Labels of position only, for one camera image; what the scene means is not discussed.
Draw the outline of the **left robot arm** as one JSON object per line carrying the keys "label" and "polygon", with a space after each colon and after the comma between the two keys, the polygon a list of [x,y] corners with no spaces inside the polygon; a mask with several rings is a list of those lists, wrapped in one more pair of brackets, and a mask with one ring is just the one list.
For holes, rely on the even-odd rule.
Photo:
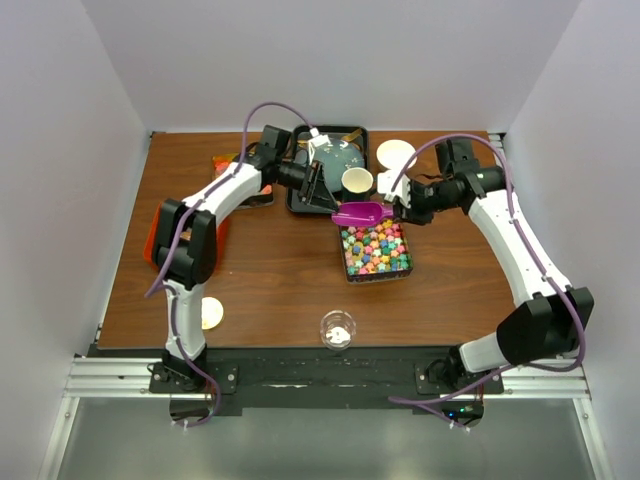
{"label": "left robot arm", "polygon": [[158,270],[149,291],[164,291],[168,336],[161,356],[163,382],[185,392],[214,386],[206,373],[207,346],[201,327],[204,287],[218,256],[218,229],[229,215],[266,186],[279,184],[297,191],[301,202],[337,211],[338,203],[315,155],[330,138],[310,128],[307,160],[286,159],[291,132],[266,126],[252,148],[243,148],[223,173],[199,192],[162,202],[152,222],[145,254]]}

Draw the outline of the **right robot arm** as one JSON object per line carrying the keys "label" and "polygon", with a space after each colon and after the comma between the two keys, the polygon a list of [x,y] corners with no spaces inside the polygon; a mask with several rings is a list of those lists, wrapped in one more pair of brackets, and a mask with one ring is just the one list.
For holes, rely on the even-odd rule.
{"label": "right robot arm", "polygon": [[416,159],[379,175],[377,191],[395,215],[426,225],[435,214],[459,208],[487,240],[510,287],[515,309],[482,338],[456,346],[438,372],[455,394],[469,392],[495,375],[526,366],[556,372],[549,359],[573,354],[571,372],[586,354],[585,330],[594,308],[588,288],[576,288],[555,266],[529,226],[504,153],[472,134],[448,134],[427,142],[439,175],[430,183],[408,178]]}

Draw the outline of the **purple plastic scoop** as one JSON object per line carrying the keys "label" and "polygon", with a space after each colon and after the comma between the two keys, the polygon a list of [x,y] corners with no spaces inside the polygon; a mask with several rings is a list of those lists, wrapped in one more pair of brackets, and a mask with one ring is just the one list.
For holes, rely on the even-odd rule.
{"label": "purple plastic scoop", "polygon": [[341,227],[375,227],[393,217],[392,206],[373,201],[343,203],[331,214],[332,222]]}

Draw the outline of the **star candy tin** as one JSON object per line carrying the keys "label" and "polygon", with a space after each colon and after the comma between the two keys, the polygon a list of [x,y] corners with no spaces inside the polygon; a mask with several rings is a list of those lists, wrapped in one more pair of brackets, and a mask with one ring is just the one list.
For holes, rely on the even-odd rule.
{"label": "star candy tin", "polygon": [[408,277],[414,267],[404,226],[384,219],[373,227],[340,227],[346,280],[362,284]]}

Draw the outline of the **clear glass jar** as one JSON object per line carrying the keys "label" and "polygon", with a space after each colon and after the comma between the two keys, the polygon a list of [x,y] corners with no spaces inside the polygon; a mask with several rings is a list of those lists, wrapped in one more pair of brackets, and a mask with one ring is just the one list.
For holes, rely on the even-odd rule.
{"label": "clear glass jar", "polygon": [[320,338],[331,350],[341,351],[349,348],[355,336],[356,322],[346,311],[332,310],[320,322]]}

